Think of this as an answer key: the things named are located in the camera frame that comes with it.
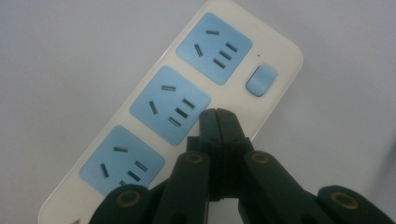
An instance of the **power strip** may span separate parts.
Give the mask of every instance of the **power strip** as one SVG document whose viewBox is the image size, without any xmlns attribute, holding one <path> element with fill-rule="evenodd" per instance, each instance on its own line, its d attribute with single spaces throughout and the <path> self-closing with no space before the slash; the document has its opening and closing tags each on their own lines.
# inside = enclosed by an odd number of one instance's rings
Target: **power strip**
<svg viewBox="0 0 396 224">
<path fill-rule="evenodd" d="M 124 184 L 169 177 L 199 114 L 224 108 L 251 139 L 303 64 L 288 39 L 232 1 L 206 3 L 41 207 L 39 224 L 85 224 Z"/>
</svg>

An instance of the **blue outlet faceplate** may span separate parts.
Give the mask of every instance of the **blue outlet faceplate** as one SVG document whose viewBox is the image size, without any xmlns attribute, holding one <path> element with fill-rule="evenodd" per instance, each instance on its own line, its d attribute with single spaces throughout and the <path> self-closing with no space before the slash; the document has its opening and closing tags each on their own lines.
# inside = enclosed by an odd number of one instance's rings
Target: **blue outlet faceplate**
<svg viewBox="0 0 396 224">
<path fill-rule="evenodd" d="M 212 13 L 206 13 L 177 48 L 177 55 L 215 83 L 224 84 L 252 42 Z"/>
<path fill-rule="evenodd" d="M 124 184 L 147 187 L 164 158 L 121 126 L 115 127 L 79 171 L 103 195 Z"/>
<path fill-rule="evenodd" d="M 173 146 L 186 137 L 210 97 L 172 68 L 165 66 L 130 108 L 137 119 Z"/>
</svg>

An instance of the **white power strip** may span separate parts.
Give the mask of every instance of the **white power strip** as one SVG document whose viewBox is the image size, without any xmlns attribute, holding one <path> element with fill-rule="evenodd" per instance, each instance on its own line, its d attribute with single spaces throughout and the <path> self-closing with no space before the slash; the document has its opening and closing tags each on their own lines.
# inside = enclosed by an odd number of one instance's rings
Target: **white power strip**
<svg viewBox="0 0 396 224">
<path fill-rule="evenodd" d="M 41 207 L 39 224 L 85 224 L 105 196 L 169 177 L 207 108 L 236 114 L 251 139 L 303 64 L 288 39 L 232 1 L 195 15 Z"/>
</svg>

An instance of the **blue switch button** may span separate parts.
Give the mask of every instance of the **blue switch button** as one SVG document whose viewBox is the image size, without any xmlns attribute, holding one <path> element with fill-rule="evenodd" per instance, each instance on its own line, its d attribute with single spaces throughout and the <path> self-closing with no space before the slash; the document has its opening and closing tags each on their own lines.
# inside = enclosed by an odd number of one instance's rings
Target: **blue switch button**
<svg viewBox="0 0 396 224">
<path fill-rule="evenodd" d="M 271 87 L 276 78 L 276 70 L 268 64 L 257 68 L 247 82 L 247 90 L 254 96 L 261 97 Z"/>
</svg>

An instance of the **white background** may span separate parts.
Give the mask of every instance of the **white background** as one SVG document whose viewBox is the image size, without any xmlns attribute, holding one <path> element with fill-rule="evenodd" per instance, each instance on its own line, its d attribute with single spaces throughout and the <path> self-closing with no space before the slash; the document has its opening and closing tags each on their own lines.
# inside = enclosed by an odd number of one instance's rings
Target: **white background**
<svg viewBox="0 0 396 224">
<path fill-rule="evenodd" d="M 203 0 L 0 1 L 0 223 L 38 210 Z M 304 65 L 253 144 L 396 220 L 396 2 L 236 1 Z M 210 223 L 242 223 L 236 201 Z"/>
</svg>

